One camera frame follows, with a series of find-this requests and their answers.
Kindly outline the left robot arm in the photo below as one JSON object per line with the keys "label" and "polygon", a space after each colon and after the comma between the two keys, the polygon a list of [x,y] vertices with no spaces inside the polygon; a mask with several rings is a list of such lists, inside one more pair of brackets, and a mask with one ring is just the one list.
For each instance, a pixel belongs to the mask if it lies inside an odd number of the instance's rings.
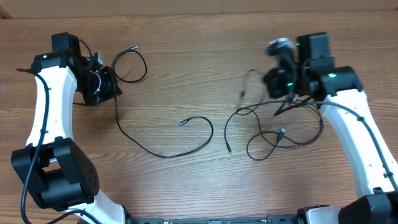
{"label": "left robot arm", "polygon": [[121,94],[115,71],[99,53],[84,57],[81,40],[69,33],[52,36],[52,51],[35,56],[28,70],[37,85],[32,130],[11,164],[24,184],[22,198],[63,217],[78,215],[87,223],[131,223],[126,208],[101,190],[97,170],[73,137],[76,92],[95,106]]}

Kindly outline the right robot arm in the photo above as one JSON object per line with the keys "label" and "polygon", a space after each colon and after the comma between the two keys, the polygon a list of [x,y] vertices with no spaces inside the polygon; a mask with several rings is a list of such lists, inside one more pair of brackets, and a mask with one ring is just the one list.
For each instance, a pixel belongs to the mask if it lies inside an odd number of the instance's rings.
{"label": "right robot arm", "polygon": [[294,108],[315,105],[331,124],[352,169],[357,200],[344,207],[300,208],[294,223],[397,223],[397,161],[371,114],[350,66],[336,67],[325,32],[272,40],[277,67],[264,77],[271,98],[308,96]]}

